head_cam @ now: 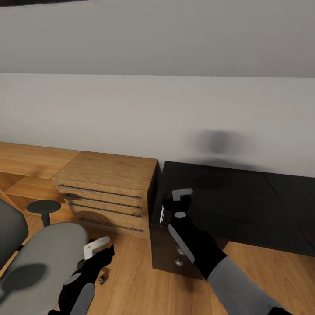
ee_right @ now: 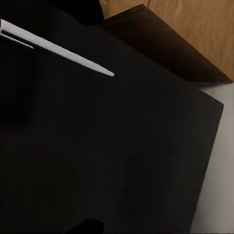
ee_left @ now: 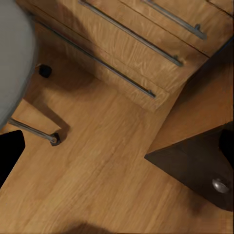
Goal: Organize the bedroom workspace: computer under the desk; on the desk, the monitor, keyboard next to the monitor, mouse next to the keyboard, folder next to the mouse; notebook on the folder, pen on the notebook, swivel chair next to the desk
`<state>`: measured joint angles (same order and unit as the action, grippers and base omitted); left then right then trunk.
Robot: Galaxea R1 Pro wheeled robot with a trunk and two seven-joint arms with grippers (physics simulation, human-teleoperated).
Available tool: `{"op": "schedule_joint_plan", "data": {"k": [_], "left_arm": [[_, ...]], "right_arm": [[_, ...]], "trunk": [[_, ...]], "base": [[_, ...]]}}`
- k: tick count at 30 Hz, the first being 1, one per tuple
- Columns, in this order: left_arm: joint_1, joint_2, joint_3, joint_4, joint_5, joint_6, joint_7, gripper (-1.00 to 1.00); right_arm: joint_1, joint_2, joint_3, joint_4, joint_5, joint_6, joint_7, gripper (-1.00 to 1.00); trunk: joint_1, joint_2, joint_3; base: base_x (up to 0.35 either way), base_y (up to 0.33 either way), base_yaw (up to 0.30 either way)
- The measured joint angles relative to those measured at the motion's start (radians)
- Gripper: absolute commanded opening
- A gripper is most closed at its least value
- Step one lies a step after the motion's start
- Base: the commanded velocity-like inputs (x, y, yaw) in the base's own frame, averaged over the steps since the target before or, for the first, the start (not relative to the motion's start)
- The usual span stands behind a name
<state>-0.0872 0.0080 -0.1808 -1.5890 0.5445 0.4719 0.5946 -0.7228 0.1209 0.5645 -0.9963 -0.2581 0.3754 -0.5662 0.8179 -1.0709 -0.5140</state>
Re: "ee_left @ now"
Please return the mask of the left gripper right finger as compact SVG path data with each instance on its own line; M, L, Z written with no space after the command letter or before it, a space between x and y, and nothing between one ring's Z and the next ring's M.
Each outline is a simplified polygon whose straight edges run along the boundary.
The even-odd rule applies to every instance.
M219 144L220 150L234 168L234 132L230 130L222 130Z

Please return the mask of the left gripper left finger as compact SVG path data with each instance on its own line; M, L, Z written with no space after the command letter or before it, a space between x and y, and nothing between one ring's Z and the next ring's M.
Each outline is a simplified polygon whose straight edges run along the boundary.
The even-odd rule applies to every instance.
M0 188L24 149L25 141L21 130L0 135Z

